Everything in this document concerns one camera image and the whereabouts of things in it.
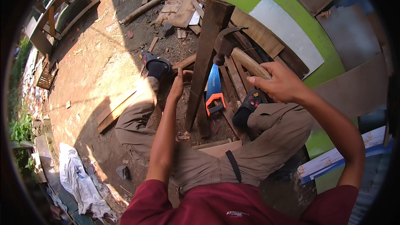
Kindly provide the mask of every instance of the red t-shirt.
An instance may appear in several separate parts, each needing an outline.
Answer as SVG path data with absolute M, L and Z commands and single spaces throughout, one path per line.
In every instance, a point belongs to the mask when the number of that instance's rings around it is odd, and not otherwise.
M 189 190 L 173 209 L 158 180 L 136 190 L 120 225 L 127 224 L 347 224 L 358 190 L 344 185 L 317 195 L 299 220 L 268 207 L 258 188 L 244 183 L 202 185 Z

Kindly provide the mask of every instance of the black sock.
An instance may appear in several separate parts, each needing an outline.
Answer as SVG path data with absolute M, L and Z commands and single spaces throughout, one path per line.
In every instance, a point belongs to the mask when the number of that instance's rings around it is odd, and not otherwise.
M 148 64 L 149 73 L 147 74 L 148 77 L 155 77 L 158 81 L 160 81 L 161 77 L 168 72 L 168 65 L 164 62 L 160 62 L 157 60 L 152 60 Z
M 232 118 L 232 123 L 236 126 L 246 128 L 250 114 L 251 112 L 248 108 L 241 108 Z

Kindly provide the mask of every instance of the hand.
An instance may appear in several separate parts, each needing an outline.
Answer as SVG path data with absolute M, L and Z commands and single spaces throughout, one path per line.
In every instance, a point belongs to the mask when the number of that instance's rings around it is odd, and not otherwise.
M 168 95 L 168 99 L 171 99 L 174 102 L 178 102 L 183 93 L 183 86 L 191 84 L 193 77 L 192 71 L 182 71 L 181 68 L 178 68 L 177 71 L 178 75 L 176 76 L 171 91 Z
M 259 77 L 247 77 L 254 86 L 266 92 L 270 98 L 288 103 L 300 103 L 313 91 L 309 89 L 292 71 L 278 62 L 262 63 L 261 66 L 271 75 L 271 80 Z

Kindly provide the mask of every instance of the khaki pants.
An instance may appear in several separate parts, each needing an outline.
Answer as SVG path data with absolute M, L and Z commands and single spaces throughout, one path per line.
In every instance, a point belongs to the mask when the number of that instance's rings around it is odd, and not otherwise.
M 118 119 L 115 133 L 133 159 L 148 167 L 156 131 L 146 124 L 157 104 L 160 84 L 156 78 L 147 77 L 138 85 L 132 104 Z M 297 104 L 260 104 L 247 124 L 261 135 L 232 151 L 242 183 L 258 187 L 260 181 L 283 166 L 307 141 L 312 122 L 312 116 Z M 170 180 L 183 192 L 199 185 L 237 182 L 226 155 L 216 158 L 177 143 L 174 160 Z

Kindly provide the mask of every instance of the blue saw blade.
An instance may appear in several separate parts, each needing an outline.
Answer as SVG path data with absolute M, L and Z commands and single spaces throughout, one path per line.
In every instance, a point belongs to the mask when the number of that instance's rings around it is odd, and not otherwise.
M 212 94 L 222 93 L 218 65 L 213 64 L 212 66 L 210 75 L 208 76 L 206 101 L 208 101 Z

